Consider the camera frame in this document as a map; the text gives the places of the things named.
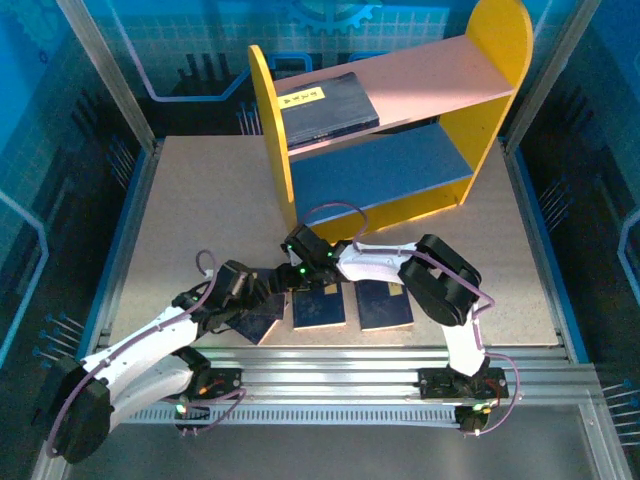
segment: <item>bookshelf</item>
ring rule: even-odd
[[[365,209],[369,231],[464,203],[532,51],[531,21],[519,0],[480,0],[464,35],[276,82],[260,48],[250,46],[251,76],[287,226],[327,201]],[[288,150],[278,92],[347,72],[358,76],[380,125]],[[438,116],[437,123],[373,135]],[[336,241],[352,236],[361,219],[333,208],[308,223]]]

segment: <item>book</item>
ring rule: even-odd
[[[380,330],[413,324],[409,294],[404,285],[374,280],[355,283],[361,330]]]
[[[271,271],[257,269],[254,275],[263,282],[267,282]],[[273,329],[276,322],[282,320],[285,308],[286,297],[284,293],[271,295],[265,303],[247,312],[229,326],[254,345],[259,345]]]
[[[339,283],[325,288],[294,292],[291,301],[295,330],[346,323],[342,286]]]
[[[355,73],[301,85],[278,96],[289,148],[380,125]]]

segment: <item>blue book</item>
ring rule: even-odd
[[[296,330],[346,323],[342,286],[339,283],[325,288],[295,292],[292,302],[293,328]]]
[[[380,117],[353,72],[281,92],[278,105],[289,148],[380,125]]]
[[[409,294],[404,285],[373,280],[355,283],[362,330],[380,330],[413,324]]]
[[[266,282],[270,273],[271,270],[268,269],[257,269],[255,276]],[[285,302],[284,293],[271,295],[264,304],[254,308],[230,326],[254,345],[259,345],[276,322],[284,317]]]

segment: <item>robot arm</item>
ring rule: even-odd
[[[192,342],[215,332],[222,323],[233,323],[271,294],[336,282],[404,284],[427,315],[442,326],[449,350],[445,383],[455,385],[453,394],[449,387],[432,388],[431,398],[487,398],[476,395],[478,386],[484,387],[483,375],[488,368],[488,358],[474,335],[472,310],[478,296],[451,278],[462,278],[477,287],[480,274],[438,237],[425,235],[416,243],[396,246],[347,241],[332,246],[300,225],[281,247],[289,262],[275,269],[267,283],[258,280],[253,270],[230,260],[217,272],[213,286],[203,282],[181,293],[161,315],[130,337],[80,362],[70,358],[58,361],[41,389],[34,418],[47,429],[54,425],[54,419],[62,418],[55,438],[50,439],[57,454],[71,463],[86,458],[119,423],[163,398],[182,394],[189,400],[202,400],[220,395],[220,391],[200,395],[201,387],[210,383],[211,366],[188,347]],[[442,271],[438,276],[433,262],[426,259],[436,259]],[[210,294],[203,298],[205,286]],[[180,314],[184,318],[163,328],[167,319]],[[143,338],[135,340],[141,333]],[[122,352],[112,358],[121,347]],[[96,367],[101,370],[95,378],[80,388]],[[63,402],[74,390],[77,396],[61,414]]]

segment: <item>yellow side panel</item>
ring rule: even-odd
[[[440,125],[474,170],[466,199],[491,144],[524,80],[533,53],[533,30],[527,9],[519,0],[480,0],[471,14],[466,35],[514,87],[509,97],[457,110],[440,117]]]
[[[464,191],[468,184],[469,179],[459,180],[450,185],[370,208],[366,211],[369,217],[367,232],[374,232],[397,223],[415,220],[455,207],[459,204],[459,197],[456,197],[454,192],[456,190]],[[338,240],[353,238],[361,227],[362,217],[360,214],[354,213],[316,225],[312,227],[312,230],[328,242],[335,243]]]
[[[267,145],[267,154],[271,162],[276,196],[287,228],[293,229],[296,225],[296,211],[284,122],[278,107],[278,97],[271,79],[271,73],[264,55],[257,45],[249,47],[249,66],[251,68],[253,88],[256,92],[264,140]]]

